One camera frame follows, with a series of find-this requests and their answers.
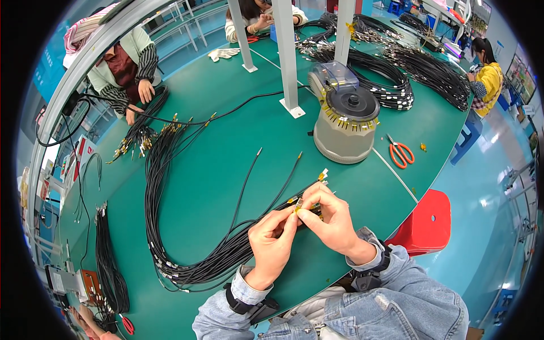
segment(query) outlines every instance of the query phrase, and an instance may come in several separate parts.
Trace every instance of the person's left hand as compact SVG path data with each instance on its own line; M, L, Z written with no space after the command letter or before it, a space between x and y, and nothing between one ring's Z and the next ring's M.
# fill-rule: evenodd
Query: person's left hand
M79 312L73 306L70 306L68 309L72 313L73 318L76 320L77 324L81 328L83 328L84 331L86 331L89 328L89 325L85 322L85 320L83 320L81 314L79 314Z
M256 290L265 290L280 276L291 255L298 217L290 206L271 211L248 231L249 243L255 255L255 268L245 282Z
M89 309L87 306L79 305L79 314L85 320L87 323L94 322L94 314L91 309Z
M138 83L138 93L142 104L151 102L151 94L155 95L155 89L149 79L142 79Z

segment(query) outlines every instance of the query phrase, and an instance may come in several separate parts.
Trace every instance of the cardboard box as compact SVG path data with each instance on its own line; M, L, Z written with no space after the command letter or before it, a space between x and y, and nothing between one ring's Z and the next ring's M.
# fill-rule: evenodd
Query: cardboard box
M517 107L517 113L517 120L521 123L525 119L525 113L523 113L523 108L521 106Z
M469 327L466 340L481 340L483 335L484 335L483 329Z

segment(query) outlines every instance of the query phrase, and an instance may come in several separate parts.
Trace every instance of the red scissors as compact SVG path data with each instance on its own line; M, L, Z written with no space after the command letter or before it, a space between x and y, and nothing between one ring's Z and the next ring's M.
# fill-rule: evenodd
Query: red scissors
M125 330L130 335L134 335L134 326L132 325L132 322L123 316L123 314L119 313L119 316L121 317L121 320L123 321L123 326L125 326Z
M413 157L413 153L412 153L412 150L410 150L409 147L407 147L406 145L402 144L402 143L397 143L393 140L393 138L391 138L391 136L389 134L387 134L387 137L389 138L389 140L391 141L391 144L389 144L389 153L391 154L391 159L393 160L393 162L401 169L406 169L406 167L408 166L408 163L412 164L413 161L414 161L414 157ZM410 154L410 158L408 158L408 156L405 154L404 150L408 151L408 153ZM402 164L400 164L397 159L395 158L395 154L393 153L393 150L395 151L395 153L397 154L397 156L399 156Z

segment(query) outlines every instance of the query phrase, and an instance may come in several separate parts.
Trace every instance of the red plastic stool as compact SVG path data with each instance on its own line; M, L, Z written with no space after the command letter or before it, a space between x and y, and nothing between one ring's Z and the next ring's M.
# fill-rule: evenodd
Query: red plastic stool
M385 244L402 245L408 255L436 252L448 245L452 231L452 210L448 196L429 189L398 232Z

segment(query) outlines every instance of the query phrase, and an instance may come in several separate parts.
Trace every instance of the woman in yellow jacket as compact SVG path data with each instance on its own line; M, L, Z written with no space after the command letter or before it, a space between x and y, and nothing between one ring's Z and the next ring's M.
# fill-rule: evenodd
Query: woman in yellow jacket
M474 75L468 73L474 101L468 113L467 121L479 123L495 105L503 87L503 73L493 56L493 49L488 39L476 38L472 42L472 51L484 64Z

